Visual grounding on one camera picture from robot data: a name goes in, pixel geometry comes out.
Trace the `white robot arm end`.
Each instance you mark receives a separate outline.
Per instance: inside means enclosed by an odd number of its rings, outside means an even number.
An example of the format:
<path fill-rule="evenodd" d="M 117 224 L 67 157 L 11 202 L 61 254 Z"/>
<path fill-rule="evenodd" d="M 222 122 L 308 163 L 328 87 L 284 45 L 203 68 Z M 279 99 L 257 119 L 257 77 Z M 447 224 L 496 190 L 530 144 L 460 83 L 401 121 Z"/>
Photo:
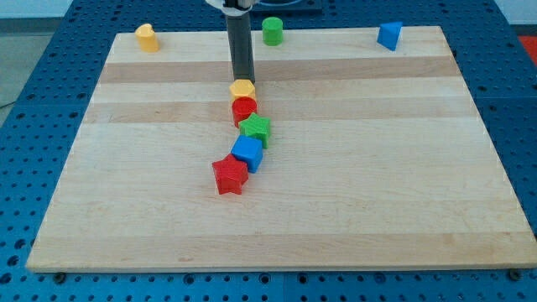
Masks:
<path fill-rule="evenodd" d="M 248 13 L 258 0 L 206 0 L 206 3 L 227 16 L 239 17 Z"/>

